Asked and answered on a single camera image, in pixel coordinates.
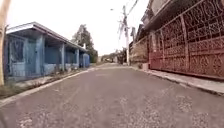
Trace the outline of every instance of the roof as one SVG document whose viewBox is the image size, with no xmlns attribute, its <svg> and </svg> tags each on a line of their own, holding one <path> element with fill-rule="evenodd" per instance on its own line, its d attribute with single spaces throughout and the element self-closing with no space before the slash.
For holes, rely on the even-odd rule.
<svg viewBox="0 0 224 128">
<path fill-rule="evenodd" d="M 28 29 L 35 29 L 37 31 L 40 31 L 42 33 L 47 33 L 59 40 L 62 40 L 63 42 L 65 42 L 66 44 L 70 45 L 70 46 L 73 46 L 73 47 L 76 47 L 78 48 L 79 50 L 81 51 L 84 51 L 84 52 L 87 52 L 86 49 L 82 48 L 81 46 L 77 45 L 77 44 L 74 44 L 72 43 L 70 40 L 68 40 L 67 38 L 59 35 L 58 33 L 50 30 L 49 28 L 37 23 L 37 22 L 31 22 L 31 23 L 27 23 L 27 24 L 22 24 L 22 25 L 19 25 L 19 26 L 15 26 L 15 27 L 10 27 L 7 29 L 6 31 L 6 34 L 11 34 L 11 33 L 14 33 L 14 32 L 18 32 L 18 31 L 22 31 L 22 30 L 28 30 Z"/>
<path fill-rule="evenodd" d="M 137 32 L 137 35 L 136 35 L 136 41 L 139 41 L 143 36 L 142 34 L 144 34 L 144 29 L 143 29 L 144 25 L 143 24 L 139 24 L 139 27 L 138 27 L 138 32 Z"/>
<path fill-rule="evenodd" d="M 196 6 L 201 2 L 201 0 L 167 0 L 166 2 L 164 2 L 163 6 L 160 7 L 157 13 L 155 13 L 155 15 L 151 17 L 149 23 L 144 26 L 144 29 L 157 30 L 163 25 L 175 19 L 181 13 L 189 11 L 193 6 Z"/>
</svg>

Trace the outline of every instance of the utility pole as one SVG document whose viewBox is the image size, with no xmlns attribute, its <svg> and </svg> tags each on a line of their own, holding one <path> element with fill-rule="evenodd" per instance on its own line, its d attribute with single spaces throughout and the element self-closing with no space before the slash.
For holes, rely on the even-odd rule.
<svg viewBox="0 0 224 128">
<path fill-rule="evenodd" d="M 124 11 L 124 31 L 125 31 L 125 37 L 126 37 L 126 59 L 127 59 L 127 64 L 130 65 L 130 60 L 129 60 L 129 34 L 128 34 L 128 23 L 127 23 L 127 14 L 126 14 L 126 6 L 123 6 L 123 11 Z"/>
<path fill-rule="evenodd" d="M 4 52 L 4 37 L 5 24 L 11 0 L 3 0 L 0 8 L 0 86 L 4 85 L 4 66 L 3 66 L 3 52 Z"/>
</svg>

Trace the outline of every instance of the tree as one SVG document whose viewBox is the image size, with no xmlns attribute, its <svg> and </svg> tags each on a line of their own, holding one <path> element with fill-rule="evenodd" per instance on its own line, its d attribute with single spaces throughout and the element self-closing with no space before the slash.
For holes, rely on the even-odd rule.
<svg viewBox="0 0 224 128">
<path fill-rule="evenodd" d="M 118 52 L 117 57 L 118 57 L 118 62 L 120 64 L 126 63 L 127 59 L 126 59 L 126 48 L 123 48 L 121 51 Z"/>
<path fill-rule="evenodd" d="M 98 51 L 94 49 L 93 40 L 91 37 L 90 32 L 87 30 L 85 24 L 81 24 L 78 31 L 72 37 L 71 42 L 78 44 L 79 46 L 83 47 L 86 46 L 88 50 L 88 54 L 90 56 L 90 62 L 96 63 L 98 58 Z"/>
</svg>

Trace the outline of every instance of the sidewalk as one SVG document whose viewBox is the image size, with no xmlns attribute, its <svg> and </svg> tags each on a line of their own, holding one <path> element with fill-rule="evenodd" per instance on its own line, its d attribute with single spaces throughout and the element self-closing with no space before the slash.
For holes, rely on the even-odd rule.
<svg viewBox="0 0 224 128">
<path fill-rule="evenodd" d="M 203 91 L 207 91 L 209 93 L 224 95 L 224 82 L 217 82 L 212 80 L 200 79 L 192 76 L 185 76 L 156 70 L 144 71 L 137 68 L 134 69 L 138 71 L 143 71 L 149 75 L 157 76 L 163 79 L 179 83 L 183 86 L 190 86 Z"/>
</svg>

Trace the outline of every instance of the asphalt road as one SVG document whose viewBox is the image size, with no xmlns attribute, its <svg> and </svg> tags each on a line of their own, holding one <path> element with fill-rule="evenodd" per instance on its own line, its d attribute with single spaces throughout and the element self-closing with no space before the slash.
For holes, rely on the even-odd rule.
<svg viewBox="0 0 224 128">
<path fill-rule="evenodd" d="M 116 66 L 3 106 L 0 119 L 7 128 L 224 128 L 223 97 L 107 67 Z"/>
</svg>

